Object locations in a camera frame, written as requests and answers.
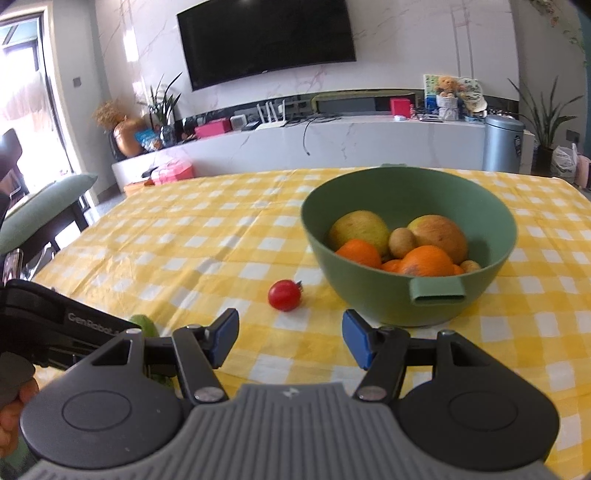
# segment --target green cushion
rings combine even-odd
[[[34,194],[4,220],[0,228],[0,254],[20,247],[43,225],[84,195],[96,179],[97,175],[93,174],[71,175]]]

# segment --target trash can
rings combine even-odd
[[[508,116],[488,115],[485,119],[485,171],[519,173],[525,125]]]

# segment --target chair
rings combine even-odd
[[[0,138],[0,180],[17,167],[22,147],[14,129]],[[0,230],[0,255],[17,248],[22,250],[23,262],[30,262],[47,244],[57,252],[56,235],[75,222],[80,232],[88,227],[82,212],[80,197],[96,182],[93,174],[63,177],[37,193],[28,194],[12,207]]]

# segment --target black tv screen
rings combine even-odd
[[[193,90],[356,60],[345,0],[207,0],[177,18]]]

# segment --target logo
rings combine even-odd
[[[521,159],[521,137],[519,135],[515,136],[515,155],[517,155],[518,159]]]
[[[297,388],[290,387],[289,390],[284,390],[281,393],[291,400],[293,397],[297,397],[300,394],[300,391]]]
[[[106,333],[107,335],[115,336],[119,333],[118,330],[113,331],[112,328],[103,327],[102,325],[99,325],[98,323],[95,323],[92,320],[86,320],[86,319],[80,318],[79,316],[76,316],[72,312],[68,313],[67,319],[70,320],[71,322],[77,323],[78,325],[82,325],[87,328],[92,328],[93,330],[96,330],[97,332]]]

